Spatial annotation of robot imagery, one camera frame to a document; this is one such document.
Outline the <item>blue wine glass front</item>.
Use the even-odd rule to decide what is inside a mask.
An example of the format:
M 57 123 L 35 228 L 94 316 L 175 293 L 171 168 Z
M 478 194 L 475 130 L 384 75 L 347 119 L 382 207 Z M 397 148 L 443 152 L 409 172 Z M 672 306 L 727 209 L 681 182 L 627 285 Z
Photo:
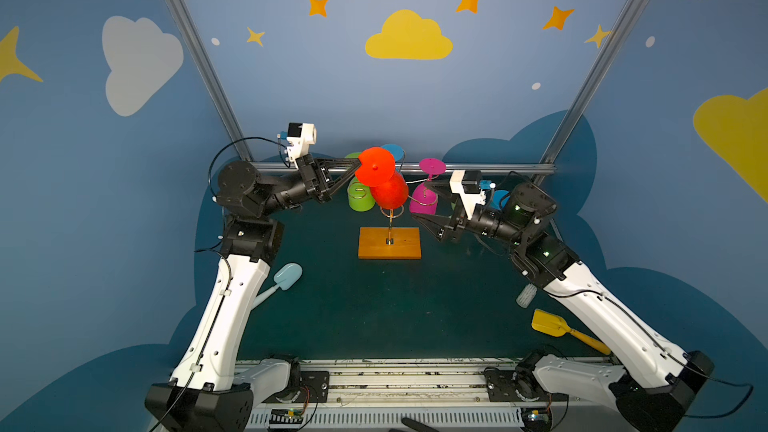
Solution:
M 502 210 L 508 202 L 509 197 L 510 192 L 508 190 L 495 190 L 491 197 L 490 207 L 496 210 Z

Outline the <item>green wine glass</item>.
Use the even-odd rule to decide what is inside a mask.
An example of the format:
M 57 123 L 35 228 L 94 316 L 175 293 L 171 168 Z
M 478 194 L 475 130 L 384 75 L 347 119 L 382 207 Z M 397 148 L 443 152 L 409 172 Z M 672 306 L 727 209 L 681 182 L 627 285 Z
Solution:
M 347 186 L 349 207 L 356 212 L 367 212 L 376 206 L 370 188 L 353 177 Z

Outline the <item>red wine glass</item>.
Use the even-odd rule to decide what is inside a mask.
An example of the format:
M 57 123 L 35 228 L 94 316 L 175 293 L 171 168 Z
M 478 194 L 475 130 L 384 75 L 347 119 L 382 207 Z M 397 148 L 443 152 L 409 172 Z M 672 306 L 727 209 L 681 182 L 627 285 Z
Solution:
M 394 156 L 382 147 L 364 150 L 358 156 L 360 167 L 356 178 L 367 186 L 377 205 L 383 209 L 398 209 L 408 199 L 409 190 L 404 177 L 396 170 Z

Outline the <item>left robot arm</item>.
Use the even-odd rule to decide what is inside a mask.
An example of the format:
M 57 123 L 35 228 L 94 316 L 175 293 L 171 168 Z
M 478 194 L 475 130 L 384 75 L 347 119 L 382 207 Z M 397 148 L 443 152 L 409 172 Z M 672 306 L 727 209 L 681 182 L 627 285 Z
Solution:
M 264 176 L 255 165 L 235 161 L 218 174 L 216 202 L 227 222 L 215 283 L 195 335 L 164 383 L 150 387 L 146 409 L 167 431 L 242 431 L 254 405 L 300 391 L 294 359 L 265 359 L 237 378 L 235 365 L 253 309 L 272 295 L 261 289 L 278 254 L 284 226 L 272 213 L 314 200 L 325 203 L 360 168 L 353 159 L 296 159 L 284 176 Z

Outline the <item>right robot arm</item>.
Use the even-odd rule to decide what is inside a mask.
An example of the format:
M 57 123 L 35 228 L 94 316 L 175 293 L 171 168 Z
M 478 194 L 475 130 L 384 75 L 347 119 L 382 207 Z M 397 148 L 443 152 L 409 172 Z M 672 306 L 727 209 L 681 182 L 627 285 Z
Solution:
M 648 326 L 548 233 L 557 204 L 545 191 L 524 181 L 496 210 L 489 208 L 480 181 L 477 171 L 457 171 L 449 180 L 428 182 L 429 190 L 451 202 L 453 212 L 415 214 L 415 220 L 440 241 L 457 241 L 471 232 L 506 245 L 522 276 L 573 313 L 618 361 L 599 365 L 534 351 L 515 367 L 516 395 L 535 401 L 564 394 L 612 409 L 638 431 L 674 430 L 708 381 L 713 362 Z

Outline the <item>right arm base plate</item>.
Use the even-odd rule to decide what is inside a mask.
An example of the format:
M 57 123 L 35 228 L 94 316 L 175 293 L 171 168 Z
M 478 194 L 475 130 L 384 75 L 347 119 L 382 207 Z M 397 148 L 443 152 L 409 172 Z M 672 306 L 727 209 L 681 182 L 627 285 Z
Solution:
M 528 372 L 514 369 L 487 367 L 482 375 L 491 402 L 563 402 L 569 400 L 566 394 L 549 393 L 543 390 Z

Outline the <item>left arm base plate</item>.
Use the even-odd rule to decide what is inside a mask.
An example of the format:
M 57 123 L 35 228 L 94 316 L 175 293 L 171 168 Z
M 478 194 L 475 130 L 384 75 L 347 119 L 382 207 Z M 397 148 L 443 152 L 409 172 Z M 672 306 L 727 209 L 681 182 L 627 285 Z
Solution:
M 326 403 L 330 391 L 330 373 L 327 371 L 304 371 L 298 381 L 290 382 L 283 391 L 265 400 L 267 404 Z

